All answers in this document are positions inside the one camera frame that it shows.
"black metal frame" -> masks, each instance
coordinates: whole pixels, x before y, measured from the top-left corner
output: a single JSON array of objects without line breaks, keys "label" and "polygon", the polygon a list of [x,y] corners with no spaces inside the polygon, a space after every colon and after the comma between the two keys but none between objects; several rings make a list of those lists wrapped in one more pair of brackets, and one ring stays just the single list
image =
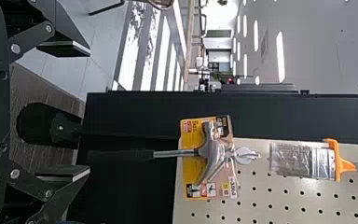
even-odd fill
[{"label": "black metal frame", "polygon": [[[56,167],[50,180],[42,181],[9,159],[8,66],[26,51],[55,38],[75,40],[89,48],[56,0],[0,1],[0,223],[55,223],[89,177],[88,166]],[[73,178],[52,181],[62,172]]]}]

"orange brush handle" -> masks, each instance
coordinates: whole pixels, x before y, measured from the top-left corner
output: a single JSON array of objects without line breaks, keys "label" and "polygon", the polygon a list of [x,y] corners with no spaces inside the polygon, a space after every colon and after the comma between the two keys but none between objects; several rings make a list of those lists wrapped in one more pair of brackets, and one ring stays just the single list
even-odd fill
[{"label": "orange brush handle", "polygon": [[345,161],[339,157],[338,141],[331,138],[325,138],[324,141],[328,143],[328,146],[334,150],[336,157],[336,181],[341,180],[341,174],[349,171],[357,171],[356,166],[350,161]]}]

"bolt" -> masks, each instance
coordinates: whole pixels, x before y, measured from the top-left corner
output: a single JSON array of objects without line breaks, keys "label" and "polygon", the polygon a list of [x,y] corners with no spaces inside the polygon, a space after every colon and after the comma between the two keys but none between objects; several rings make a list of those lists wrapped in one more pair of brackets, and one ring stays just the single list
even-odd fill
[{"label": "bolt", "polygon": [[21,48],[19,45],[17,44],[12,44],[11,45],[11,51],[15,54],[19,54],[21,52]]},{"label": "bolt", "polygon": [[2,80],[6,80],[7,79],[7,72],[5,71],[0,71],[0,78]]},{"label": "bolt", "polygon": [[49,189],[48,191],[46,191],[45,197],[49,198],[51,196],[53,196],[53,191],[51,189]]},{"label": "bolt", "polygon": [[46,30],[47,30],[49,33],[51,33],[51,32],[53,31],[53,28],[51,28],[50,25],[47,25],[47,26],[46,26]]},{"label": "bolt", "polygon": [[10,173],[10,178],[12,178],[12,179],[17,179],[17,178],[19,178],[19,176],[20,176],[20,170],[19,169],[14,169]]},{"label": "bolt", "polygon": [[7,145],[5,143],[0,144],[0,153],[5,152],[7,150]]}]

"plastic packaging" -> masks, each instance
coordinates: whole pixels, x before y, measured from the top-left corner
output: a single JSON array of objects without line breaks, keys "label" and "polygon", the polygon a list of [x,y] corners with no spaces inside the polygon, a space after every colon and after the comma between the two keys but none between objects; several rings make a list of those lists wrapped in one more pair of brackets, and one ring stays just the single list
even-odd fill
[{"label": "plastic packaging", "polygon": [[301,142],[271,143],[269,170],[275,175],[335,179],[334,151]]},{"label": "plastic packaging", "polygon": [[213,171],[199,185],[195,183],[203,174],[206,167],[202,157],[183,158],[183,190],[186,200],[208,199],[237,199],[238,180],[235,176],[235,161],[227,158],[226,152],[234,147],[231,120],[229,116],[216,116],[200,119],[181,120],[181,146],[182,149],[194,149],[201,147],[205,142],[205,133],[202,130],[203,122],[213,122],[215,129],[214,138],[220,144],[219,159],[214,164]]}]

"white pegboard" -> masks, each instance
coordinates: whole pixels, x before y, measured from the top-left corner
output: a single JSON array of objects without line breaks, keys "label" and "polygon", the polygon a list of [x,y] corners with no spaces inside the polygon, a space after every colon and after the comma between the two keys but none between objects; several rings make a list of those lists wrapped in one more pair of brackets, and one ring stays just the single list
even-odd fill
[{"label": "white pegboard", "polygon": [[[271,142],[235,139],[236,147],[245,146],[261,153],[258,161],[237,166],[241,183],[238,200],[186,202],[182,160],[178,160],[173,223],[358,223],[357,173],[343,174],[340,183],[270,175]],[[358,161],[358,145],[340,144],[339,148],[342,158]]]}]

